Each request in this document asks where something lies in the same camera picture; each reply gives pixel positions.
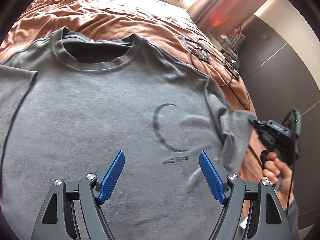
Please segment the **dark sleeve right forearm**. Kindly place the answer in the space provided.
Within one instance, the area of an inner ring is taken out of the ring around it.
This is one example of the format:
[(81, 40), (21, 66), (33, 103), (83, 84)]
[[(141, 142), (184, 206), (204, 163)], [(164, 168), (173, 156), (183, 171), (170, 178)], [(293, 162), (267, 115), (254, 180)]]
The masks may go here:
[(291, 239), (300, 240), (298, 226), (299, 209), (295, 199), (289, 204), (289, 207), (285, 210), (285, 213), (287, 213), (287, 222), (291, 233)]

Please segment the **person's right hand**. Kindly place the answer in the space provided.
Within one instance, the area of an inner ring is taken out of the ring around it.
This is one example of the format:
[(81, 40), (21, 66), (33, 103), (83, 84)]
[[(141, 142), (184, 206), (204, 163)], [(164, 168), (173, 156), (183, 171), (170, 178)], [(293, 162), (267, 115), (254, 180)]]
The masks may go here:
[(272, 185), (276, 184), (280, 176), (282, 176), (277, 196), (284, 210), (294, 200), (292, 174), (291, 168), (286, 163), (280, 161), (275, 152), (268, 153), (267, 161), (264, 163), (263, 176)]

